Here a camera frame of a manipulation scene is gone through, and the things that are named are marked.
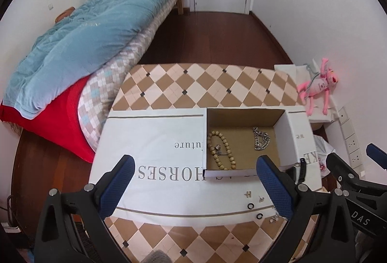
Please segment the wooden headboard knob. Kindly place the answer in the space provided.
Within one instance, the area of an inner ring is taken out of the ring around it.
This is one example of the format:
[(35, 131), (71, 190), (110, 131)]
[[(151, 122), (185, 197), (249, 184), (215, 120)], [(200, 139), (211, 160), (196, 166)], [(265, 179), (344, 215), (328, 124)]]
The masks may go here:
[(68, 9), (66, 9), (64, 12), (62, 12), (61, 14), (59, 14), (56, 19), (55, 19), (55, 23), (58, 23), (59, 21), (63, 20), (64, 18), (68, 17), (69, 15), (72, 14), (72, 12), (74, 12), (75, 10), (75, 7), (69, 7)]

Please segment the checkered mattress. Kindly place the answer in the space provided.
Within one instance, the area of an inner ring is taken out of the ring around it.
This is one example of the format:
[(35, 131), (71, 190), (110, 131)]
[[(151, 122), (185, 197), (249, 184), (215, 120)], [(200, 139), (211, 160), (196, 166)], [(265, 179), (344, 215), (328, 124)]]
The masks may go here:
[(168, 0), (147, 27), (88, 79), (79, 98), (77, 114), (83, 136), (92, 151), (97, 150), (104, 123), (126, 75), (143, 57), (157, 29), (178, 1)]

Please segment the black smart band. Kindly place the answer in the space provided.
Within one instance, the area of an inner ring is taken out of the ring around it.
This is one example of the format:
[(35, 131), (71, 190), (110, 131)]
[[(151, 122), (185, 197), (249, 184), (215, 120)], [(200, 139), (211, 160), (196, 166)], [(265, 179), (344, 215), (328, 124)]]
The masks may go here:
[(301, 184), (306, 180), (306, 168), (306, 160), (305, 158), (301, 158), (298, 164), (287, 169), (285, 173), (293, 180), (295, 184)]

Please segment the white power strip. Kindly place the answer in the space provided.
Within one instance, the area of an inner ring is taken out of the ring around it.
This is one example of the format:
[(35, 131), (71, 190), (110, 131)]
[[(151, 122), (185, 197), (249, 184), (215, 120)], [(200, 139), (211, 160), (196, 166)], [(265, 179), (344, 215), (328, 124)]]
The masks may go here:
[(348, 116), (345, 107), (341, 107), (338, 110), (338, 120), (349, 158), (349, 165), (359, 174), (360, 178), (364, 179), (365, 170), (363, 167), (362, 152), (352, 120)]

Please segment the light blue quilt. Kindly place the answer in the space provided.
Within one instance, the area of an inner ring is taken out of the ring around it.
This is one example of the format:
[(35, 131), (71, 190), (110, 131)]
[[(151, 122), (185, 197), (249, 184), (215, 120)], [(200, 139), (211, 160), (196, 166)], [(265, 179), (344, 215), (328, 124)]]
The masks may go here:
[(88, 0), (37, 38), (10, 77), (3, 105), (34, 119), (123, 50), (167, 1)]

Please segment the pink panther plush toy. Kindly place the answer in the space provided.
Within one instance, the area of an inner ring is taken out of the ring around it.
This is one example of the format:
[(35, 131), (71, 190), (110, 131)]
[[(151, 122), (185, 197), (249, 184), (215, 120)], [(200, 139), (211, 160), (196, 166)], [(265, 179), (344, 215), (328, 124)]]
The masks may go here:
[(304, 103), (304, 105), (309, 104), (308, 109), (306, 110), (306, 115), (311, 116), (314, 109), (314, 98), (317, 95), (323, 94), (323, 115), (328, 114), (329, 109), (329, 96), (331, 90), (338, 83), (338, 75), (335, 71), (329, 66), (329, 59), (322, 58), (320, 70), (314, 72), (311, 80), (303, 82), (297, 86), (297, 92)]

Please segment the checkered printed table cover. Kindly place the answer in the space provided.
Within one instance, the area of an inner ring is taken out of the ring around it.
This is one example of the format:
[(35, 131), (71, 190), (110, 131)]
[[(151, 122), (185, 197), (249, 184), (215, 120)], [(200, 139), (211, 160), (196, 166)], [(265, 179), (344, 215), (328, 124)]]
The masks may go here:
[[(262, 259), (286, 221), (257, 175), (205, 177), (205, 112), (280, 106), (301, 106), (294, 81), (281, 71), (216, 64), (131, 70), (104, 125), (90, 173), (90, 181), (97, 182), (124, 155), (134, 158), (134, 176), (106, 219), (131, 261), (142, 262), (152, 253), (173, 262)], [(316, 149), (305, 160), (306, 183), (319, 190)]]

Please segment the white plastic bag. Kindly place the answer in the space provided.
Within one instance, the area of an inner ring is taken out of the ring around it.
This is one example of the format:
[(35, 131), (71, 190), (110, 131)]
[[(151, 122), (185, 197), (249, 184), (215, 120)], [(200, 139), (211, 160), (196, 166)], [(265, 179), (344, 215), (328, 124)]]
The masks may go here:
[(313, 137), (320, 164), (321, 177), (324, 178), (330, 173), (327, 168), (327, 156), (331, 153), (335, 153), (336, 150), (328, 142), (326, 142), (323, 137), (318, 135), (314, 135)]

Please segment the red bed sheet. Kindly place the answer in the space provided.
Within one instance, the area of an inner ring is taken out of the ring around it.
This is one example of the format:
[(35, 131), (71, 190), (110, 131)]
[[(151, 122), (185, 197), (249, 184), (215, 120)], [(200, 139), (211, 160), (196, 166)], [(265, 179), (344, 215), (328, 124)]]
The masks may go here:
[(32, 120), (23, 118), (16, 109), (2, 104), (1, 121), (15, 123), (92, 163), (95, 152), (86, 141), (78, 118), (79, 99), (88, 79), (78, 80)]

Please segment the white cardboard box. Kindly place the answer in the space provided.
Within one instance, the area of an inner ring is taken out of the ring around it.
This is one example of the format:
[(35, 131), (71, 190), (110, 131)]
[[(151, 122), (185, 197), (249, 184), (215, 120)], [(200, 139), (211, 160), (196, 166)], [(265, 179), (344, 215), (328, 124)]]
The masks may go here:
[(205, 119), (203, 171), (207, 178), (255, 176), (261, 155), (284, 170), (315, 152), (301, 106), (208, 108)]

